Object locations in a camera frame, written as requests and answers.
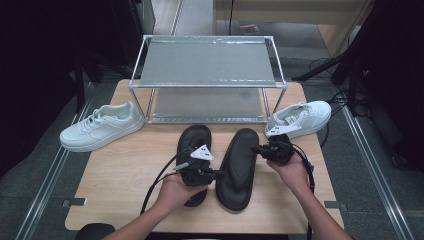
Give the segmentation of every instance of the hand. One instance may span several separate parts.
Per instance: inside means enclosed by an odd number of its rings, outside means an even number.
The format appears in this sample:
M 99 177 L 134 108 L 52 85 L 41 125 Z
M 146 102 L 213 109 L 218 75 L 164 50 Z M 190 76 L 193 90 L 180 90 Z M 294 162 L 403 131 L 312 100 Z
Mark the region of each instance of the hand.
M 294 153 L 288 164 L 284 166 L 269 160 L 266 163 L 280 175 L 281 180 L 292 192 L 296 193 L 304 188 L 309 190 L 308 174 L 297 153 Z
M 162 182 L 159 196 L 153 207 L 164 210 L 170 214 L 179 207 L 182 207 L 192 196 L 206 190 L 207 185 L 189 187 L 186 186 L 180 174 L 167 175 Z

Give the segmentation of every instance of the black sandal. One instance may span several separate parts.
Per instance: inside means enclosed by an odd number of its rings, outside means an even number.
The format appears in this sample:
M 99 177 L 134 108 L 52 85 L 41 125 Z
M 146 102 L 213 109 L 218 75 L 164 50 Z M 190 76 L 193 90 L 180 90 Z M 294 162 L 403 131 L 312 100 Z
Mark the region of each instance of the black sandal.
M 216 180 L 219 202 L 233 211 L 241 211 L 250 202 L 256 156 L 251 147 L 259 145 L 258 134 L 249 128 L 239 130 L 225 153 L 219 170 L 225 174 Z
M 194 125 L 184 130 L 184 132 L 181 134 L 180 140 L 178 141 L 177 154 L 181 152 L 183 153 L 176 159 L 177 166 L 190 161 L 190 153 L 205 144 L 210 150 L 212 145 L 212 134 L 208 127 L 205 125 Z M 193 158 L 192 161 L 193 163 L 191 165 L 198 169 L 206 169 L 210 165 L 209 161 L 201 159 Z M 197 193 L 191 197 L 190 200 L 184 204 L 184 206 L 199 206 L 205 200 L 207 191 L 208 190 L 206 189 Z

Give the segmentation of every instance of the floor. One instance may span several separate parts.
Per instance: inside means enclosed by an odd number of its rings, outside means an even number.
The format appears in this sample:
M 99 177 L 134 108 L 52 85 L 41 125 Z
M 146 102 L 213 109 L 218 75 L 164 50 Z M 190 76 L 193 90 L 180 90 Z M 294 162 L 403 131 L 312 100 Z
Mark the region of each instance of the floor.
M 210 4 L 211 0 L 153 0 L 155 34 L 210 34 Z M 226 34 L 226 24 L 218 22 L 218 34 Z M 233 34 L 241 34 L 234 24 Z M 275 36 L 288 81 L 329 57 L 314 25 L 256 24 L 261 34 Z M 64 128 L 109 103 L 122 76 L 105 67 L 102 70 L 105 77 L 100 84 L 85 78 L 88 97 L 83 111 L 74 113 L 76 101 L 72 99 L 34 152 L 0 180 L 0 239 L 75 237 L 76 231 L 64 227 L 68 209 L 62 203 L 74 196 L 90 153 L 64 151 L 58 136 Z M 347 83 L 331 84 L 333 70 L 301 82 L 308 101 L 328 100 L 347 89 Z M 318 137 L 324 142 L 328 131 L 322 151 L 346 230 L 355 239 L 424 239 L 422 172 L 393 165 L 372 118 L 353 118 L 346 108 L 337 112 L 339 105 L 332 106 L 329 128 L 318 132 Z M 305 239 L 305 235 L 289 237 Z

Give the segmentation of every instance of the wrist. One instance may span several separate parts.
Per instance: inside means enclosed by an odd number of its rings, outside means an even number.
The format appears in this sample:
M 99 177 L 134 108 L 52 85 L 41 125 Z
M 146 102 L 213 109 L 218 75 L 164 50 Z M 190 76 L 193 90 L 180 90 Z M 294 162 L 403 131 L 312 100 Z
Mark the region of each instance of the wrist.
M 291 188 L 290 190 L 297 198 L 300 198 L 312 193 L 311 189 L 307 185 L 295 186 Z
M 172 213 L 172 210 L 168 209 L 167 207 L 159 206 L 157 204 L 153 204 L 149 211 L 151 211 L 161 219 L 165 219 L 169 214 Z

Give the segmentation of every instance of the wooden table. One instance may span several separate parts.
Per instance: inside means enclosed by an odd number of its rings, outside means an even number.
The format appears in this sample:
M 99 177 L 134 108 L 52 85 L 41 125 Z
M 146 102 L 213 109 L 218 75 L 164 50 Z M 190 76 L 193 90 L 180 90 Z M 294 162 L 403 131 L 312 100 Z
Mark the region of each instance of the wooden table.
M 111 104 L 122 104 L 131 99 L 128 80 L 118 83 Z M 148 89 L 137 92 L 142 103 L 147 103 Z M 270 103 L 276 101 L 281 90 L 267 89 Z M 289 83 L 280 108 L 305 101 L 302 86 Z M 215 157 L 211 167 L 218 169 L 234 134 L 249 127 L 258 132 L 260 144 L 267 139 L 263 124 L 210 124 L 212 132 L 211 152 Z M 77 198 L 87 198 L 84 206 L 72 206 L 65 225 L 79 230 L 89 223 L 109 223 L 120 228 L 136 218 L 148 188 L 165 164 L 176 154 L 181 133 L 189 125 L 146 124 L 141 130 L 118 139 L 93 151 L 78 187 Z M 327 168 L 316 134 L 292 139 L 307 154 L 315 166 L 315 195 L 321 203 L 335 201 Z M 148 208 L 156 200 L 160 190 L 156 186 Z M 343 226 L 339 209 L 328 209 Z M 182 207 L 161 222 L 155 232 L 180 233 L 306 233 L 307 220 L 291 191 L 282 183 L 278 174 L 258 156 L 252 197 L 246 209 L 231 212 L 222 207 L 215 195 L 215 182 L 209 186 L 205 201 L 198 207 Z

